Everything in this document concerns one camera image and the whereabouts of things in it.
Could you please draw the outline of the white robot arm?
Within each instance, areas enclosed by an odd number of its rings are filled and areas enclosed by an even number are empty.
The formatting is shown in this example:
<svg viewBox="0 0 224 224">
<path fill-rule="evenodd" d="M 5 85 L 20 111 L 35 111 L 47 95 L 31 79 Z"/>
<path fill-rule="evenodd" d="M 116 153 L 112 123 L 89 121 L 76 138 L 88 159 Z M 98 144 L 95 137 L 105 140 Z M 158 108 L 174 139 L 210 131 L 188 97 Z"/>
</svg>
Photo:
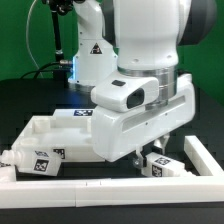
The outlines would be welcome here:
<svg viewBox="0 0 224 224">
<path fill-rule="evenodd" d="M 190 74 L 177 49 L 196 45 L 215 24 L 216 0 L 74 0 L 79 50 L 72 84 L 96 107 L 91 145 L 114 162 L 144 145 L 165 145 L 195 114 Z"/>
</svg>

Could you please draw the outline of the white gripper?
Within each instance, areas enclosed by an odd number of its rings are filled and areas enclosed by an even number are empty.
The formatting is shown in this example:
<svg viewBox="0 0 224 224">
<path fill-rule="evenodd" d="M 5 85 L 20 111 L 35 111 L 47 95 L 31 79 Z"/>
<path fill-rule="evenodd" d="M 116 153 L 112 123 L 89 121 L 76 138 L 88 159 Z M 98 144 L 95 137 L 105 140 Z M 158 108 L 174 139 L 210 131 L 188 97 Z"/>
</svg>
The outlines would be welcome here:
<svg viewBox="0 0 224 224">
<path fill-rule="evenodd" d="M 167 103 L 151 106 L 159 96 L 159 81 L 154 77 L 128 77 L 113 73 L 91 92 L 97 105 L 91 120 L 93 150 L 107 161 L 121 157 L 154 141 L 165 149 L 169 132 L 191 121 L 195 114 L 192 77 L 177 78 L 177 93 Z M 142 151 L 135 151 L 135 168 L 147 166 Z"/>
</svg>

